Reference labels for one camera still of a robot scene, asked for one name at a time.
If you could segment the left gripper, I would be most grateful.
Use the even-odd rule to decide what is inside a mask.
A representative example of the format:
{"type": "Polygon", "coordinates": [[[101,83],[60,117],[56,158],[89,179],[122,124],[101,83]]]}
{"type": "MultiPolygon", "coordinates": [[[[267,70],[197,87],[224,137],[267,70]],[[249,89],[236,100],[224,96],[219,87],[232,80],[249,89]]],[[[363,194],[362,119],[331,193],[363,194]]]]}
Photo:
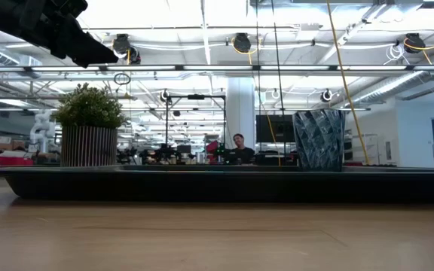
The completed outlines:
{"type": "Polygon", "coordinates": [[[76,18],[87,9],[86,0],[8,0],[13,6],[4,15],[2,31],[50,49],[52,55],[74,64],[116,63],[112,50],[84,32],[76,18]]]}

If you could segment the blue patterned cup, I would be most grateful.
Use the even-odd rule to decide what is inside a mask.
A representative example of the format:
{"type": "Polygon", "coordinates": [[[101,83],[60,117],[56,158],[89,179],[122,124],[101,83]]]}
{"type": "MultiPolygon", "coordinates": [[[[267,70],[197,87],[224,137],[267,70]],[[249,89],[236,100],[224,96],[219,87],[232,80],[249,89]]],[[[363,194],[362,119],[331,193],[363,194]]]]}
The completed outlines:
{"type": "Polygon", "coordinates": [[[330,108],[292,115],[298,164],[303,171],[340,172],[344,158],[344,114],[330,108]]]}

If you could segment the black serving tray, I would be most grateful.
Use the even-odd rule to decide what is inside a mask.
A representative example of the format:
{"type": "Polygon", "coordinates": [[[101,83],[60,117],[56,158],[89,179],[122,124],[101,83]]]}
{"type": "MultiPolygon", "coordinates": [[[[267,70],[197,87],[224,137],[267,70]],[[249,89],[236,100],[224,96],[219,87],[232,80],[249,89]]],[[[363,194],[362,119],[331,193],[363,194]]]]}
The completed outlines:
{"type": "Polygon", "coordinates": [[[434,203],[434,169],[286,166],[0,167],[24,199],[139,202],[434,203]]]}

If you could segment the long ceiling light bar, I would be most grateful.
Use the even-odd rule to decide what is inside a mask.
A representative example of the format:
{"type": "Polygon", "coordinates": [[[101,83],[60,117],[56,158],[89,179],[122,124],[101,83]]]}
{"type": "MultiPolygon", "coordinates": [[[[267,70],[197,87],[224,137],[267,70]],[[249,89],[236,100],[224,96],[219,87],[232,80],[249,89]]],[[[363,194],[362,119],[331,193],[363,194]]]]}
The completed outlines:
{"type": "MultiPolygon", "coordinates": [[[[173,71],[218,71],[218,72],[334,72],[339,65],[101,65],[89,66],[0,66],[0,72],[173,72],[173,71]]],[[[431,72],[434,65],[344,65],[344,71],[370,72],[431,72]]]]}

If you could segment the small potted green plant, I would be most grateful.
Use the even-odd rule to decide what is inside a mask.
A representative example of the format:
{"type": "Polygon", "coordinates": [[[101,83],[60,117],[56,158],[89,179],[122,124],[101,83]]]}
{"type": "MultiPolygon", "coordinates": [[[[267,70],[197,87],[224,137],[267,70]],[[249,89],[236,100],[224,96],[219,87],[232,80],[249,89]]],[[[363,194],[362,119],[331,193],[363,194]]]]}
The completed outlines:
{"type": "Polygon", "coordinates": [[[122,104],[109,90],[79,84],[61,98],[53,116],[62,127],[62,167],[116,163],[118,128],[127,118],[122,104]]]}

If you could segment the red storage box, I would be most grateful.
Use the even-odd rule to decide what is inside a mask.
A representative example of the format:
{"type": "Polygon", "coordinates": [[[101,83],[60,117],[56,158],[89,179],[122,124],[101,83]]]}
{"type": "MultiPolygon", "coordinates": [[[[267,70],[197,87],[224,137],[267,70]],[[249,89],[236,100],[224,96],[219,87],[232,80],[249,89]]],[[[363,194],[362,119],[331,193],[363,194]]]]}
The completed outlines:
{"type": "Polygon", "coordinates": [[[32,166],[31,153],[25,151],[4,151],[0,154],[0,166],[32,166]]]}

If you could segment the white building column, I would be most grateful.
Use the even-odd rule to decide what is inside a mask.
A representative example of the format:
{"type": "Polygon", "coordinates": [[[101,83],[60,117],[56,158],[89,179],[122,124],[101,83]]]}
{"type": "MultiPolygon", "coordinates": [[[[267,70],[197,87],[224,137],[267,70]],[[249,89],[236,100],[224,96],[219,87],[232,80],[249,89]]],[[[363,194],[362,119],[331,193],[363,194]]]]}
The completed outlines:
{"type": "Polygon", "coordinates": [[[226,89],[227,146],[235,148],[239,133],[244,145],[255,149],[255,84],[252,78],[228,78],[226,89]]]}

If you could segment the person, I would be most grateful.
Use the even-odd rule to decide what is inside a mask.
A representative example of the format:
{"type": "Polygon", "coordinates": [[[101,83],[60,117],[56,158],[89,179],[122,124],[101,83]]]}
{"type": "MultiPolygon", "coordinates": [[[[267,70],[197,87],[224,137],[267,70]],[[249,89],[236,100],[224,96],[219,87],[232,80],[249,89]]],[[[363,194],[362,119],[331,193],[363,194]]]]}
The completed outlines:
{"type": "Polygon", "coordinates": [[[255,151],[245,146],[245,139],[242,134],[236,133],[233,136],[235,148],[231,149],[227,156],[227,161],[233,165],[251,164],[255,151]]]}

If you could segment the black background monitor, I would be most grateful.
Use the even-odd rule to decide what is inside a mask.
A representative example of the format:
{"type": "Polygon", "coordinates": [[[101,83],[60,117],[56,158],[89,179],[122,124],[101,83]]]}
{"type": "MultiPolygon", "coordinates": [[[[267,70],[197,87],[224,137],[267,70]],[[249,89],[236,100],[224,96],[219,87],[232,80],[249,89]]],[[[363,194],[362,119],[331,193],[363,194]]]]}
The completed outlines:
{"type": "Polygon", "coordinates": [[[258,143],[293,143],[295,141],[292,115],[257,115],[256,141],[258,143]]]}

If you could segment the background black frame station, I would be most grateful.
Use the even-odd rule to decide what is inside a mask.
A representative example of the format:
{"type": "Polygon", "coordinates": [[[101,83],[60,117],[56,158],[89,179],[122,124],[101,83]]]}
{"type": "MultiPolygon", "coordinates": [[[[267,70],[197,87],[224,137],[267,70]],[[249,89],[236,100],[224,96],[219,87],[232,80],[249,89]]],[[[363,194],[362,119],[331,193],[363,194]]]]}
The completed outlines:
{"type": "Polygon", "coordinates": [[[214,103],[220,108],[220,110],[223,112],[223,136],[215,136],[215,140],[218,142],[220,139],[222,139],[222,144],[225,145],[226,143],[226,126],[227,126],[227,102],[226,102],[226,96],[214,96],[214,95],[203,95],[203,94],[189,94],[186,96],[171,96],[168,94],[165,97],[165,145],[169,146],[169,112],[170,110],[179,103],[181,99],[187,99],[187,100],[204,100],[204,99],[211,99],[214,101],[214,103]],[[216,99],[222,99],[223,105],[220,105],[217,103],[216,99]]]}

